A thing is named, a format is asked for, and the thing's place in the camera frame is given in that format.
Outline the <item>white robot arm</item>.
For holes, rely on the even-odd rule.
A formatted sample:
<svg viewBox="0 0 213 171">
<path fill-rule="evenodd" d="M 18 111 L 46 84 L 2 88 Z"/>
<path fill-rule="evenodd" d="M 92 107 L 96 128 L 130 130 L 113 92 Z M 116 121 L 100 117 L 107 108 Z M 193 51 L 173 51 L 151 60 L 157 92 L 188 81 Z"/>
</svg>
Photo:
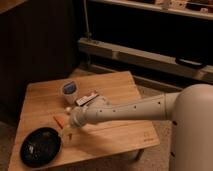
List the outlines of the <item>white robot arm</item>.
<svg viewBox="0 0 213 171">
<path fill-rule="evenodd" d="M 74 108 L 69 125 L 81 128 L 116 120 L 170 120 L 169 171 L 213 171 L 213 85 L 195 84 L 120 105 L 99 96 Z"/>
</svg>

